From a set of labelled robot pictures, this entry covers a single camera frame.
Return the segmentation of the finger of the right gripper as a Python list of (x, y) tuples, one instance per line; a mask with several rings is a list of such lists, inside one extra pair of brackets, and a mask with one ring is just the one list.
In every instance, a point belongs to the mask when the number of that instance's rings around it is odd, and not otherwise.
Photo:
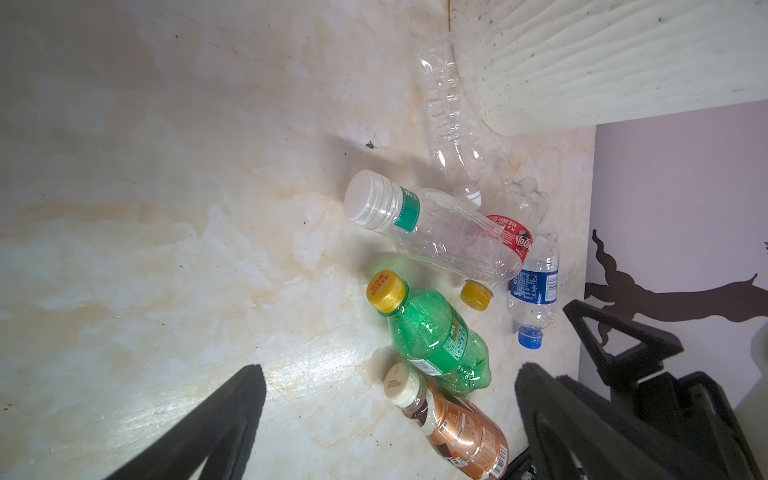
[(621, 319), (581, 300), (563, 311), (608, 387), (629, 387), (659, 373), (664, 361), (684, 351), (674, 334)]

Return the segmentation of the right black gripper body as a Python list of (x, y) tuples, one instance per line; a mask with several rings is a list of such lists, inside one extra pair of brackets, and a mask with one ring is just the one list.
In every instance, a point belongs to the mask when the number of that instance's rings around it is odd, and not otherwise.
[(590, 439), (642, 454), (678, 479), (760, 479), (762, 472), (722, 388), (702, 372), (681, 379), (662, 373), (609, 400), (561, 377), (561, 384), (588, 408)]

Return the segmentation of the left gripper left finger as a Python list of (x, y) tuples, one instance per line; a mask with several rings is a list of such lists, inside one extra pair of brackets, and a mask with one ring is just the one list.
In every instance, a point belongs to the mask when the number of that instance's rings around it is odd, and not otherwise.
[(241, 479), (266, 400), (262, 367), (247, 365), (111, 479)]

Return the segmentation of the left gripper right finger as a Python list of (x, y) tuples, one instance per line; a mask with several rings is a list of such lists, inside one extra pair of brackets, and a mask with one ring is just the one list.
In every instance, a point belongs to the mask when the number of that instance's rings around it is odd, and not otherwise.
[(539, 479), (670, 479), (672, 475), (535, 363), (515, 381)]

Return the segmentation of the brown coffee bottle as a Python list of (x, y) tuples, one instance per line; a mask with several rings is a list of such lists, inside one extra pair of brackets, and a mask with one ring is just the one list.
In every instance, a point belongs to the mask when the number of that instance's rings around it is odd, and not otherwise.
[(500, 427), (474, 404), (442, 392), (411, 364), (398, 362), (383, 380), (384, 394), (418, 425), (437, 454), (471, 479), (501, 479), (509, 464)]

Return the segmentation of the green soda bottle yellow cap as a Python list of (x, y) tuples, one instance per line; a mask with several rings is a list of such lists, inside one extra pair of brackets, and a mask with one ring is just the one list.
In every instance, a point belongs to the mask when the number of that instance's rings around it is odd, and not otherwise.
[(438, 291), (413, 289), (392, 270), (373, 275), (366, 298), (387, 319), (391, 343), (440, 388), (466, 397), (492, 382), (489, 349)]

